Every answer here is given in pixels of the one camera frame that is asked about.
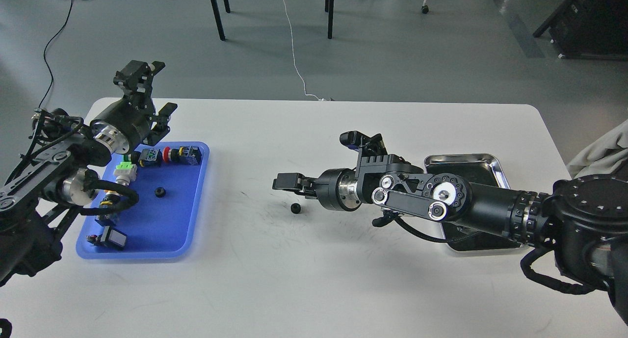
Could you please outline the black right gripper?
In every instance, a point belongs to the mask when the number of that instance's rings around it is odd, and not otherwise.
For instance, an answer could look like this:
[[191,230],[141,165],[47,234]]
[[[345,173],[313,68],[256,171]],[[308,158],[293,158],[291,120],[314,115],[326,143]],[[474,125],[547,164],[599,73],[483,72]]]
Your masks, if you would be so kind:
[[301,173],[279,173],[273,190],[290,191],[307,199],[317,199],[328,210],[355,211],[363,202],[357,195],[355,169],[328,169],[318,179]]

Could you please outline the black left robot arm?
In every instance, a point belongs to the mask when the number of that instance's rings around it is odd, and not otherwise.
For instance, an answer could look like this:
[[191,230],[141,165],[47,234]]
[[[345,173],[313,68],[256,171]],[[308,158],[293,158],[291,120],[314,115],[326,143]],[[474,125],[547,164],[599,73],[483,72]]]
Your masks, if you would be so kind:
[[139,195],[101,180],[91,166],[106,166],[113,154],[154,146],[169,132],[177,104],[155,110],[151,99],[161,61],[132,60],[113,79],[123,97],[89,124],[79,116],[36,110],[32,146],[1,188],[1,284],[13,275],[34,276],[61,259],[65,235],[78,215],[126,210]]

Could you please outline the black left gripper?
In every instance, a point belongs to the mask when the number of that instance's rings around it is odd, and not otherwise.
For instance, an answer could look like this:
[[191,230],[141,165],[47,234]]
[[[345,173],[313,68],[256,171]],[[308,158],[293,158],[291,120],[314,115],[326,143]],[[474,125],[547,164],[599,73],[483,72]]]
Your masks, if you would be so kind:
[[125,155],[139,144],[155,146],[169,132],[171,114],[179,107],[166,103],[155,115],[151,99],[154,76],[165,67],[161,61],[132,60],[117,71],[113,83],[123,91],[123,99],[110,104],[91,121],[94,139],[110,154]]

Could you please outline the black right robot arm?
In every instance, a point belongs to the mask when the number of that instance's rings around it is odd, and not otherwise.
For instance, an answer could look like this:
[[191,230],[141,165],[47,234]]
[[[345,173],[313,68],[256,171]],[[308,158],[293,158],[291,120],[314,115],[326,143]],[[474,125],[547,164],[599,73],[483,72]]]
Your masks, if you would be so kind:
[[453,223],[526,244],[532,251],[520,262],[525,277],[569,295],[605,291],[627,320],[627,181],[617,176],[559,180],[548,195],[394,163],[330,169],[316,179],[280,173],[273,189],[317,199],[330,210],[377,205],[383,215],[374,226],[396,222],[431,242],[443,240],[421,233],[401,217]]

